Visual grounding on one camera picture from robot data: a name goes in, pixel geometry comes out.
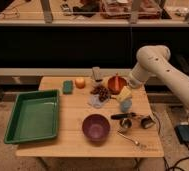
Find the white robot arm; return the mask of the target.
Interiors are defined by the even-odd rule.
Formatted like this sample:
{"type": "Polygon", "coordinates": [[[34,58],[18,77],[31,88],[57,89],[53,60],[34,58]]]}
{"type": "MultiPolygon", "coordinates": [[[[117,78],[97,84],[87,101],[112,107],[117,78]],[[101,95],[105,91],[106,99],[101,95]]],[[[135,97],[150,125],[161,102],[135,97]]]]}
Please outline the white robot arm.
{"type": "Polygon", "coordinates": [[[137,63],[128,74],[127,85],[140,88],[151,75],[155,75],[189,110],[189,76],[168,62],[170,56],[170,50],[165,45],[141,47],[136,53],[137,63]]]}

